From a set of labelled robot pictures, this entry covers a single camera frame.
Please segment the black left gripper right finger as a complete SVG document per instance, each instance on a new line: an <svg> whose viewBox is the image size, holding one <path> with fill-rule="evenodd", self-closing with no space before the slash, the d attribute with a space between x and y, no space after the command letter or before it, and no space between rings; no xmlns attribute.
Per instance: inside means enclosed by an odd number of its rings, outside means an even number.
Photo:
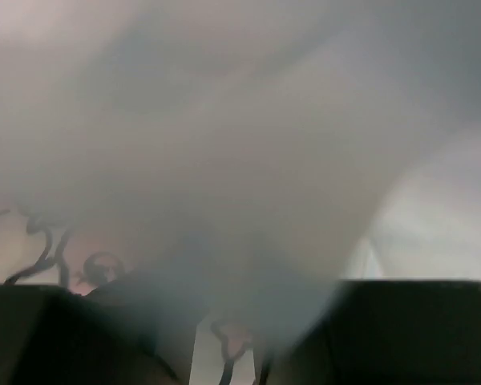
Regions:
<svg viewBox="0 0 481 385"><path fill-rule="evenodd" d="M272 382L481 384L481 282L351 282Z"/></svg>

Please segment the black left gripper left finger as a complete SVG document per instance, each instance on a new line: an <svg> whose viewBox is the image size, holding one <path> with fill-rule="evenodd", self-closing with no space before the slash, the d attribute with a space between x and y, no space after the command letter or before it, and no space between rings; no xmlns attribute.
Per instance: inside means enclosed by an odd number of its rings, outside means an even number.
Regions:
<svg viewBox="0 0 481 385"><path fill-rule="evenodd" d="M0 285L0 384L174 384L138 333L56 286Z"/></svg>

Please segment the light blue plastic bag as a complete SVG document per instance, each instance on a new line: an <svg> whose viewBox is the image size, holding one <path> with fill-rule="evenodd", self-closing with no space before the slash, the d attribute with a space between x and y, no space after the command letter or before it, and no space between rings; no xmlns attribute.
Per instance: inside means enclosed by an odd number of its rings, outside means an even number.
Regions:
<svg viewBox="0 0 481 385"><path fill-rule="evenodd" d="M0 285L274 384L373 280L481 282L481 1L0 1Z"/></svg>

